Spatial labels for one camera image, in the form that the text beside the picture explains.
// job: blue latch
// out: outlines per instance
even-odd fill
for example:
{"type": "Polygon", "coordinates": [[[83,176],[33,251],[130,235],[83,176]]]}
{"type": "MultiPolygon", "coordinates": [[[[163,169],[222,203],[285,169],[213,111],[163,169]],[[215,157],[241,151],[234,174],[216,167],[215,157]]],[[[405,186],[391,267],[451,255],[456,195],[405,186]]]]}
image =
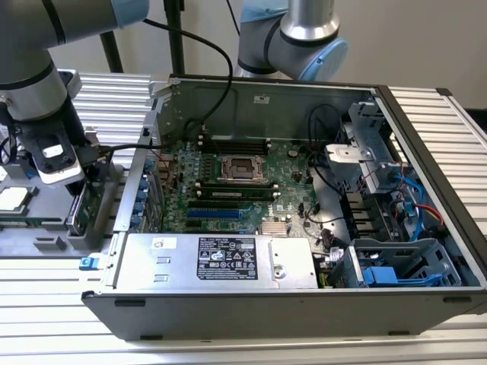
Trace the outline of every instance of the blue latch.
{"type": "Polygon", "coordinates": [[[100,259],[94,257],[83,257],[79,262],[79,269],[81,271],[94,271],[98,270],[98,262],[100,259]]]}
{"type": "Polygon", "coordinates": [[[441,274],[432,274],[426,278],[398,279],[394,268],[373,266],[362,270],[364,281],[369,287],[436,287],[441,285],[441,274]]]}

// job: robotic arm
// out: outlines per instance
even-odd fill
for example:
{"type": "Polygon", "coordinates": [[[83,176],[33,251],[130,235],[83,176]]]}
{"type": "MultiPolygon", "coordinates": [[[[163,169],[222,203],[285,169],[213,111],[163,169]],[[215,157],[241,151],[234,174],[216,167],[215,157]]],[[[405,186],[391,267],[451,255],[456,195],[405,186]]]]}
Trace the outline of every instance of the robotic arm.
{"type": "MultiPolygon", "coordinates": [[[[11,144],[18,136],[44,183],[97,180],[98,164],[111,158],[85,137],[48,49],[141,21],[148,8],[149,0],[0,2],[0,123],[8,127],[11,144]]],[[[347,52],[338,30],[334,0],[249,1],[235,74],[261,78],[280,71],[326,81],[347,52]]]]}
{"type": "Polygon", "coordinates": [[[148,9],[148,0],[0,2],[0,121],[45,183],[79,181],[88,171],[83,160],[98,160],[48,48],[141,21],[148,9]]]}
{"type": "Polygon", "coordinates": [[[334,0],[251,0],[240,19],[235,75],[328,81],[342,64],[347,43],[338,38],[334,0]]]}

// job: warning label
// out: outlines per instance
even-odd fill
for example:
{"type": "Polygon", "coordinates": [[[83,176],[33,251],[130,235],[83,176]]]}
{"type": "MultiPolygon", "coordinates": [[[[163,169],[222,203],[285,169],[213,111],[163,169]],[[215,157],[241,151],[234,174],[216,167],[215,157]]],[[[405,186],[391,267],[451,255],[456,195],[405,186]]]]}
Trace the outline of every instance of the warning label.
{"type": "Polygon", "coordinates": [[[198,269],[201,280],[257,280],[254,238],[200,237],[198,269]]]}

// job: blue tab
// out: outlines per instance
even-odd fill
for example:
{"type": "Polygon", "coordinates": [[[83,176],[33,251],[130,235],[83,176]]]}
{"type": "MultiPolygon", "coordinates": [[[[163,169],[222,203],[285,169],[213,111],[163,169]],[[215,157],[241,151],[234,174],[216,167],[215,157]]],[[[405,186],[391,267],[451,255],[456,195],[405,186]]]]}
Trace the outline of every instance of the blue tab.
{"type": "Polygon", "coordinates": [[[79,269],[81,271],[95,271],[98,270],[98,262],[100,259],[94,257],[83,257],[79,262],[79,269]]]}

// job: cable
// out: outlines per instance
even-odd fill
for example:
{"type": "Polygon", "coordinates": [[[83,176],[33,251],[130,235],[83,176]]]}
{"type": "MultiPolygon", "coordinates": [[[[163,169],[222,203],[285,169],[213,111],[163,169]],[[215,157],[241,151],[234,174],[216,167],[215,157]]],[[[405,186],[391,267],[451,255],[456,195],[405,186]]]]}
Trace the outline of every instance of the cable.
{"type": "MultiPolygon", "coordinates": [[[[216,111],[216,109],[219,108],[219,106],[223,103],[223,101],[227,97],[228,92],[230,91],[231,82],[233,81],[233,77],[234,77],[234,66],[231,63],[230,57],[228,56],[228,54],[222,48],[220,48],[216,44],[210,42],[209,40],[206,40],[205,38],[201,38],[200,36],[197,36],[197,35],[195,35],[193,33],[186,32],[185,30],[181,30],[181,29],[169,27],[166,24],[161,24],[161,23],[158,23],[157,21],[152,21],[150,19],[145,19],[144,20],[144,23],[146,23],[146,24],[148,24],[148,25],[150,25],[152,27],[156,27],[156,28],[160,28],[160,29],[163,29],[163,30],[169,30],[169,31],[173,31],[173,32],[179,33],[179,34],[181,34],[181,35],[183,35],[185,37],[191,38],[192,40],[196,40],[196,41],[198,41],[200,43],[203,43],[203,44],[207,45],[208,47],[213,48],[215,51],[219,52],[225,58],[225,61],[227,61],[227,64],[228,64],[228,83],[227,83],[227,87],[225,88],[225,90],[224,90],[223,94],[221,95],[220,99],[218,100],[218,102],[203,117],[197,119],[202,124],[205,120],[207,120],[207,118],[209,118],[216,111]]],[[[189,124],[191,124],[190,121],[191,121],[191,119],[188,122],[186,122],[186,124],[184,126],[184,129],[185,130],[187,129],[187,127],[189,126],[189,124]]]]}
{"type": "Polygon", "coordinates": [[[441,216],[441,213],[436,209],[434,209],[433,207],[426,204],[414,204],[414,206],[421,209],[425,209],[426,211],[428,211],[428,213],[432,213],[440,221],[440,225],[441,226],[444,225],[444,221],[443,221],[443,217],[441,216]]]}
{"type": "MultiPolygon", "coordinates": [[[[156,27],[156,28],[159,28],[162,30],[167,30],[167,31],[171,31],[174,33],[178,33],[178,34],[181,34],[182,36],[185,36],[185,37],[191,38],[192,40],[195,40],[197,42],[203,43],[203,44],[207,45],[208,47],[213,48],[215,51],[219,52],[225,58],[225,61],[227,61],[227,64],[228,64],[228,82],[227,82],[227,86],[225,87],[225,90],[224,90],[223,94],[221,95],[220,99],[201,118],[190,118],[190,119],[188,119],[186,121],[186,123],[184,124],[183,130],[186,131],[188,129],[189,125],[191,123],[194,123],[194,122],[199,122],[199,124],[202,125],[205,122],[205,120],[207,120],[219,108],[219,106],[224,102],[224,100],[226,99],[226,97],[227,97],[227,95],[231,89],[231,82],[233,81],[233,78],[234,78],[234,76],[233,76],[234,75],[234,66],[231,63],[230,57],[222,48],[220,48],[216,44],[210,42],[209,40],[206,40],[205,38],[201,38],[200,36],[197,36],[193,33],[186,32],[185,30],[182,30],[179,28],[170,27],[166,24],[158,23],[157,21],[152,21],[150,19],[145,19],[144,23],[146,23],[147,25],[150,25],[151,27],[156,27]]],[[[165,145],[161,144],[161,145],[155,145],[155,146],[149,145],[149,144],[121,144],[121,145],[114,146],[114,147],[107,147],[107,146],[101,146],[101,147],[103,147],[106,151],[119,151],[119,150],[125,150],[127,148],[144,148],[146,150],[160,150],[162,148],[167,147],[171,143],[172,142],[168,142],[165,145]]]]}
{"type": "Polygon", "coordinates": [[[322,179],[322,181],[327,184],[331,189],[333,189],[338,195],[340,195],[341,198],[343,198],[342,192],[340,192],[335,186],[331,184],[327,179],[325,179],[325,176],[318,170],[317,167],[317,156],[318,154],[314,155],[314,170],[316,171],[317,175],[322,179]]]}
{"type": "MultiPolygon", "coordinates": [[[[416,184],[414,181],[411,179],[405,177],[404,175],[397,174],[394,176],[396,179],[400,180],[401,183],[406,183],[409,186],[412,186],[419,192],[419,203],[421,204],[423,202],[423,195],[424,195],[424,190],[423,188],[419,185],[416,184]]],[[[418,223],[416,224],[416,229],[414,231],[414,234],[412,237],[409,239],[409,242],[416,241],[418,239],[419,234],[421,233],[421,227],[423,225],[423,210],[419,209],[418,213],[418,223]]]]}
{"type": "Polygon", "coordinates": [[[2,125],[7,127],[8,137],[0,143],[0,166],[7,166],[17,160],[17,137],[14,127],[14,119],[8,112],[8,105],[0,102],[0,118],[2,118],[2,125]]]}
{"type": "Polygon", "coordinates": [[[238,29],[237,19],[235,19],[234,9],[231,7],[230,0],[227,0],[227,5],[228,5],[228,10],[230,11],[231,18],[234,21],[235,30],[237,31],[237,34],[240,37],[240,30],[238,29]]]}
{"type": "Polygon", "coordinates": [[[401,230],[401,226],[399,225],[399,223],[397,223],[397,220],[393,216],[393,213],[392,213],[392,210],[391,210],[391,208],[392,208],[392,206],[394,204],[397,207],[397,204],[398,203],[401,203],[401,202],[403,202],[402,199],[394,199],[394,200],[391,200],[389,202],[389,204],[387,205],[386,212],[387,212],[387,215],[389,216],[390,223],[393,226],[393,238],[396,236],[395,233],[397,232],[397,234],[399,235],[399,239],[401,240],[401,242],[404,242],[404,233],[403,233],[403,230],[401,230]]]}
{"type": "Polygon", "coordinates": [[[372,175],[373,173],[375,173],[377,171],[377,169],[373,169],[370,173],[368,173],[367,175],[364,176],[364,178],[362,180],[360,180],[360,182],[358,183],[357,185],[357,190],[355,190],[355,192],[360,192],[360,189],[362,189],[362,186],[364,185],[365,183],[365,180],[370,176],[372,175]]]}
{"type": "Polygon", "coordinates": [[[334,221],[339,221],[340,219],[345,219],[345,217],[337,217],[337,218],[333,218],[333,219],[330,219],[328,221],[315,221],[314,219],[312,219],[310,217],[310,213],[311,213],[311,209],[313,209],[317,204],[315,205],[312,205],[306,212],[306,214],[304,215],[304,221],[308,220],[310,222],[313,222],[315,224],[327,224],[327,223],[332,223],[334,221]]]}
{"type": "Polygon", "coordinates": [[[316,105],[316,106],[315,106],[315,107],[314,107],[314,108],[313,108],[313,109],[310,111],[310,114],[309,114],[309,115],[308,115],[308,117],[307,117],[307,136],[308,136],[308,140],[309,140],[309,142],[310,142],[310,146],[312,145],[312,142],[313,142],[313,139],[312,139],[312,137],[311,137],[311,122],[312,122],[313,114],[314,114],[314,112],[315,112],[316,110],[318,110],[318,109],[319,109],[319,108],[321,108],[321,107],[328,107],[328,108],[330,108],[330,109],[331,109],[331,110],[333,110],[333,111],[335,112],[335,114],[338,116],[338,118],[339,118],[339,123],[340,123],[340,125],[339,125],[339,127],[338,127],[338,133],[340,133],[340,129],[341,129],[342,124],[343,124],[343,122],[342,122],[342,118],[341,118],[341,116],[340,116],[339,111],[338,111],[338,110],[337,110],[337,109],[336,109],[336,108],[335,108],[333,105],[328,104],[328,103],[321,103],[321,104],[316,105]]]}

